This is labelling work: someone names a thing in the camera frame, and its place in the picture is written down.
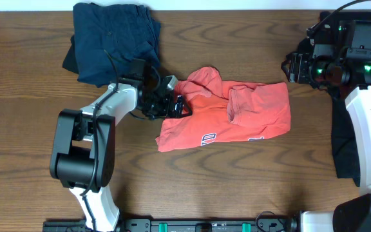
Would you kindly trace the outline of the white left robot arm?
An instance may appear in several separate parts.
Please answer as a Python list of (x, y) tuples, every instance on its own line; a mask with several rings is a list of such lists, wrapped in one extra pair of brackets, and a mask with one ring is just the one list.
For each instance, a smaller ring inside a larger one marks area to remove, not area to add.
[(60, 112), (50, 175), (75, 196), (86, 217), (83, 229), (114, 231), (120, 218), (109, 182), (115, 164), (116, 125), (137, 108), (138, 87), (112, 83), (97, 100)]

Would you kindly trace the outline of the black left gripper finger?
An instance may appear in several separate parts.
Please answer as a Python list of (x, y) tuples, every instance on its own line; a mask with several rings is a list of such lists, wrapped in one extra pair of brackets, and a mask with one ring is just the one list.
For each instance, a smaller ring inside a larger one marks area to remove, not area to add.
[(171, 111), (168, 113), (168, 119), (181, 119), (184, 117), (192, 116), (192, 111), (181, 110), (181, 111)]
[(182, 95), (178, 95), (175, 102), (175, 113), (192, 113), (191, 107)]

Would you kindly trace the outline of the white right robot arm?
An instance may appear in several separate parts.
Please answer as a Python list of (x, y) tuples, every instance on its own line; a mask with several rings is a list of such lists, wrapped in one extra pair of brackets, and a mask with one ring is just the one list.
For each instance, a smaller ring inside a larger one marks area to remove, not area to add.
[(359, 197), (334, 211), (304, 211), (287, 223), (288, 231), (371, 231), (371, 55), (292, 52), (281, 69), (289, 82), (350, 90), (345, 108), (352, 121), (360, 168)]

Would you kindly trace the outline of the red t-shirt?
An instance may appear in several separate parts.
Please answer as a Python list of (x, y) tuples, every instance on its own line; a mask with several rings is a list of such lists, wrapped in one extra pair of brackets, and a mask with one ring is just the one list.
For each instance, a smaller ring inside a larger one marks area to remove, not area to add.
[(290, 131), (291, 114), (286, 83), (224, 81), (217, 69), (203, 67), (175, 87), (192, 115), (165, 119), (156, 138), (167, 152), (214, 142), (271, 139)]

